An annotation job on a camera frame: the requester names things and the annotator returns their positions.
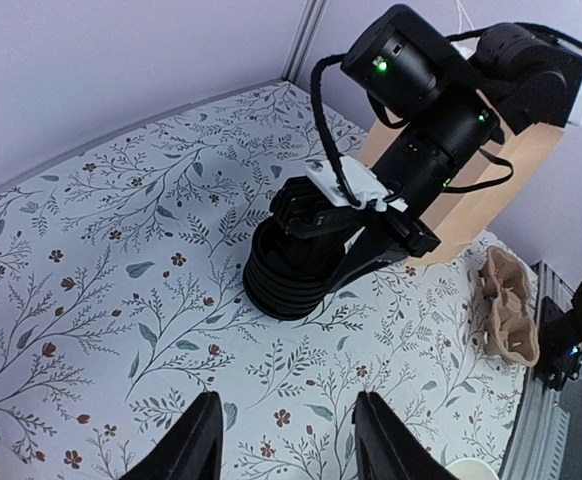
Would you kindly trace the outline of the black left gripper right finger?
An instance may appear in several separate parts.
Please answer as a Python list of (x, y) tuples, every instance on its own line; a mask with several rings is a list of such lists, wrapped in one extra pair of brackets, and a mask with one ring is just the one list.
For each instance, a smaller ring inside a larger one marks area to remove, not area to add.
[(377, 392), (357, 395), (353, 424), (357, 479), (455, 480)]

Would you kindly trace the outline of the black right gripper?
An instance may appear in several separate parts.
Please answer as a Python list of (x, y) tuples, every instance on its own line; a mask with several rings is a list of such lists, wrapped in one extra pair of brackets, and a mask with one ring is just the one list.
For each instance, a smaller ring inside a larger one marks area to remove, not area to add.
[(385, 212), (335, 207), (308, 177), (288, 179), (270, 205), (273, 220), (301, 240), (349, 230), (350, 249), (330, 274), (326, 293), (406, 257), (421, 258), (441, 240), (420, 219), (389, 207)]

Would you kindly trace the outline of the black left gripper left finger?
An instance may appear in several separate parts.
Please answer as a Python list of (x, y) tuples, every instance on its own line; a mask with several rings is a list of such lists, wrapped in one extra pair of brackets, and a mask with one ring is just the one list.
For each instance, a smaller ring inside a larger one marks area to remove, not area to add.
[(200, 393), (153, 450), (121, 480), (221, 477), (223, 414), (217, 392)]

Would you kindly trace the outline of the stack of black cup lids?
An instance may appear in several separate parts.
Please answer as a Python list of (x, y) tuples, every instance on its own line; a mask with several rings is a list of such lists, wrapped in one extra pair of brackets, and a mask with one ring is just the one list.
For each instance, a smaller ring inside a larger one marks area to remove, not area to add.
[(351, 232), (300, 239), (273, 219), (254, 231), (243, 270), (248, 298), (264, 314), (282, 321), (309, 315), (327, 294), (327, 283), (342, 260)]

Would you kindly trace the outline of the white paper coffee cup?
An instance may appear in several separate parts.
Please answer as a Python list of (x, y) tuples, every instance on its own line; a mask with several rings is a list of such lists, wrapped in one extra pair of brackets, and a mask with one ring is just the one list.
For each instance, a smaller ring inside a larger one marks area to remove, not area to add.
[(455, 460), (446, 469), (459, 480), (499, 480), (492, 467), (477, 458)]

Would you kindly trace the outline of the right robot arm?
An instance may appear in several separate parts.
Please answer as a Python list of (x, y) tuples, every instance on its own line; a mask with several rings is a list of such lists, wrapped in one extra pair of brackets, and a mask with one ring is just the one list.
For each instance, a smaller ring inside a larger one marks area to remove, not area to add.
[[(582, 42), (543, 25), (500, 23), (456, 47), (412, 8), (391, 7), (310, 80), (326, 157), (289, 179), (253, 238), (247, 280), (289, 308), (384, 265), (455, 257), (507, 203), (567, 125), (582, 126)], [(341, 153), (322, 104), (330, 66), (396, 131), (375, 160)]]

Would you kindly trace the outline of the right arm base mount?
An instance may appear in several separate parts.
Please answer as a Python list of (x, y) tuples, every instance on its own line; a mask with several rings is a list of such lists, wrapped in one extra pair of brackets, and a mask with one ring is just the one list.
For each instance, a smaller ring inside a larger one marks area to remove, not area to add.
[(577, 380), (582, 368), (582, 282), (569, 310), (561, 309), (549, 296), (540, 308), (540, 357), (535, 376), (545, 389), (560, 392), (568, 380)]

